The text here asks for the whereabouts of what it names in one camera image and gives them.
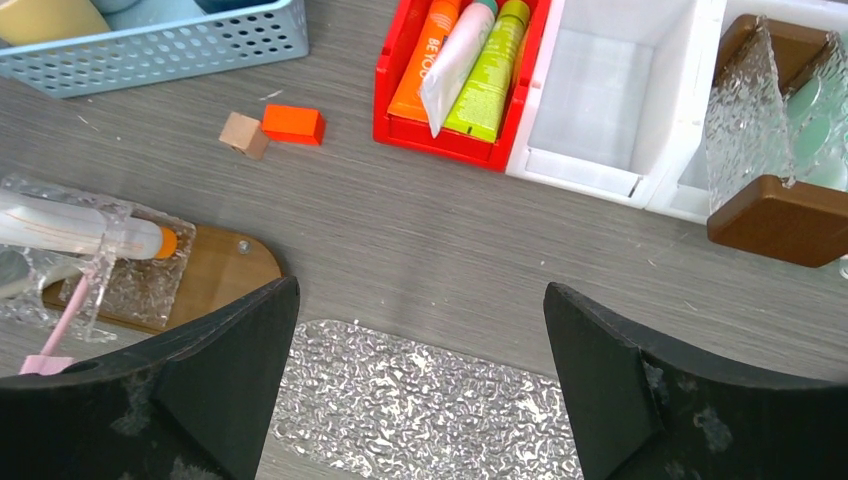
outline orange cap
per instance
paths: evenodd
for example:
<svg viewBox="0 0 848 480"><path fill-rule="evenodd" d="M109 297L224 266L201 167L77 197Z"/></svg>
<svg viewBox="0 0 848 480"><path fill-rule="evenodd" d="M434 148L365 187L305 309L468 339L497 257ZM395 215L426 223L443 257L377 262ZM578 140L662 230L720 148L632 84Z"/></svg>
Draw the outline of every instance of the orange cap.
<svg viewBox="0 0 848 480"><path fill-rule="evenodd" d="M162 246L156 252L157 260L168 258L177 252L177 234L170 228L159 227L162 230Z"/></svg>

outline orange block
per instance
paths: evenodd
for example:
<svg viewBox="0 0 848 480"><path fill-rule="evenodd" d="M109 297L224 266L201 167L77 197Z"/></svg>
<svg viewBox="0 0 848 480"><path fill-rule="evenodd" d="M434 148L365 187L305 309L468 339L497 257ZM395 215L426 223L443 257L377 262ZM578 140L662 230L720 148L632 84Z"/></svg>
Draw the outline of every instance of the orange block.
<svg viewBox="0 0 848 480"><path fill-rule="evenodd" d="M314 108L268 105L262 119L262 131L277 142L321 145L326 123Z"/></svg>

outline red plastic holder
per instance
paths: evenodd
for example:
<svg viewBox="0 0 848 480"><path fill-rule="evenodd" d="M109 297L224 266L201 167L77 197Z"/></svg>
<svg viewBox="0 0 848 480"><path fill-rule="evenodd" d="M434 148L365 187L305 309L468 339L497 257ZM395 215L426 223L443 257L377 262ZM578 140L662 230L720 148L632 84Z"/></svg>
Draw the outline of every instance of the red plastic holder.
<svg viewBox="0 0 848 480"><path fill-rule="evenodd" d="M503 5L506 0L497 0ZM536 66L536 55L542 42L542 33L548 18L551 0L524 0L530 7L530 24L527 44L521 62L518 82L507 94L504 119L495 143L488 143L469 135L442 129L439 136L430 135L430 127L423 122L399 118L388 114L389 103L400 84L412 51L421 34L432 0L401 0L395 18L389 27L383 51L377 61L374 85L374 140L388 145L433 153L463 163L503 172L515 141L518 122L524 111L524 101ZM462 8L470 0L463 1Z"/></svg>

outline wood grain surface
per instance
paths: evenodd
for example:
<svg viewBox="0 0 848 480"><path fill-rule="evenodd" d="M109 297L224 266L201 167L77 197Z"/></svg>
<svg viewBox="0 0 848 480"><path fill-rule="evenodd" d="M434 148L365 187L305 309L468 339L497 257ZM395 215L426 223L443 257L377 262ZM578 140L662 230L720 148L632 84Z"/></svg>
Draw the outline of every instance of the wood grain surface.
<svg viewBox="0 0 848 480"><path fill-rule="evenodd" d="M542 298L557 281L712 352L848 380L848 280L834 269L733 251L701 226L374 143L374 64L394 5L308 2L312 52L296 61L67 101L2 81L0 173L254 236L300 279L302 320L358 319L553 376ZM324 145L272 144L256 162L218 142L230 111L258 118L269 102L320 109ZM20 325L0 333L4 374L46 339ZM63 350L82 358L142 338L119 336ZM347 477L269 437L259 478Z"/></svg>

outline white tube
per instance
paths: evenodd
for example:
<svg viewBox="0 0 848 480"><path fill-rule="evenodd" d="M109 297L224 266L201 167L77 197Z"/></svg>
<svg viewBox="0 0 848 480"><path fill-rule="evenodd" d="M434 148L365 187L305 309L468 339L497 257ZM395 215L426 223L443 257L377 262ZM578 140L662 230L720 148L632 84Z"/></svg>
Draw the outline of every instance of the white tube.
<svg viewBox="0 0 848 480"><path fill-rule="evenodd" d="M465 8L439 56L421 82L421 103L430 133L439 134L495 23L497 4L475 0Z"/></svg>
<svg viewBox="0 0 848 480"><path fill-rule="evenodd" d="M0 243L92 255L106 227L106 218L92 208L0 190ZM133 260L163 258L173 253L175 242L172 231L130 218L116 254Z"/></svg>

